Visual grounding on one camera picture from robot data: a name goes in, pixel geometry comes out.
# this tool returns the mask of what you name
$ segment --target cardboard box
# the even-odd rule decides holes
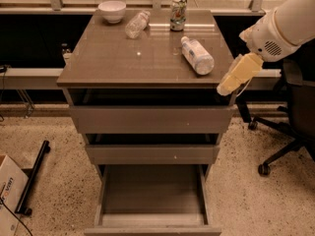
[[[14,212],[28,176],[8,155],[0,155],[0,199]],[[0,236],[13,236],[18,220],[0,203]]]

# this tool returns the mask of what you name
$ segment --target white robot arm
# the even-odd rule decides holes
[[[315,38],[315,0],[287,0],[240,34],[250,53],[239,55],[217,90],[228,95],[252,79],[263,62],[276,62]]]

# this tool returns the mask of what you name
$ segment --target dresser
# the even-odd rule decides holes
[[[57,80],[102,183],[85,234],[220,235],[205,181],[233,114],[235,95],[216,91],[232,56],[209,10],[188,10],[184,31],[169,30],[168,9],[150,10],[129,39],[137,12],[110,25],[96,11]],[[184,35],[213,55],[209,75],[181,54]]]

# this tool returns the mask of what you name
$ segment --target white bowl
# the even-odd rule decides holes
[[[101,15],[111,24],[119,23],[126,13],[126,3],[106,1],[98,5]]]

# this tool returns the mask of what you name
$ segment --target small white bottle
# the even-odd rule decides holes
[[[150,12],[141,11],[130,20],[127,24],[125,31],[130,38],[136,38],[140,35],[141,31],[146,28],[150,20]]]
[[[215,60],[198,40],[183,36],[181,43],[183,55],[197,74],[208,75],[213,71]]]

